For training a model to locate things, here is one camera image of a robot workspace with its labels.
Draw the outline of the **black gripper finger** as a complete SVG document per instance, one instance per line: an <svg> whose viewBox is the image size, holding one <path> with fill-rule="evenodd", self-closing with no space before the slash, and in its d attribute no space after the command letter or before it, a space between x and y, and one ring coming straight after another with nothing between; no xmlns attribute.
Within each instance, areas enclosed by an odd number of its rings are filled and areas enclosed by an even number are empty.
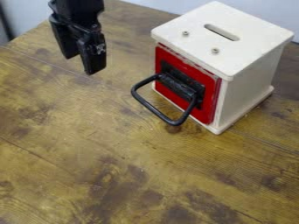
<svg viewBox="0 0 299 224"><path fill-rule="evenodd" d="M77 40L78 54L88 75L106 67L106 42L101 32L85 34Z"/></svg>
<svg viewBox="0 0 299 224"><path fill-rule="evenodd" d="M76 39L72 37L70 30L62 22L53 17L49 18L49 22L61 54L66 59L70 59L78 54Z"/></svg>

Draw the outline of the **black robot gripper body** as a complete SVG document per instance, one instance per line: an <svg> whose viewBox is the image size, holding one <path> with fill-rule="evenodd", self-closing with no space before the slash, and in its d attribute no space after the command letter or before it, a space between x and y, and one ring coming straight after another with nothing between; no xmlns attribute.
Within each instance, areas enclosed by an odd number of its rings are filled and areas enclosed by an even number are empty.
<svg viewBox="0 0 299 224"><path fill-rule="evenodd" d="M56 39L81 39L90 36L102 39L98 14L104 12L104 0L50 0L50 28Z"/></svg>

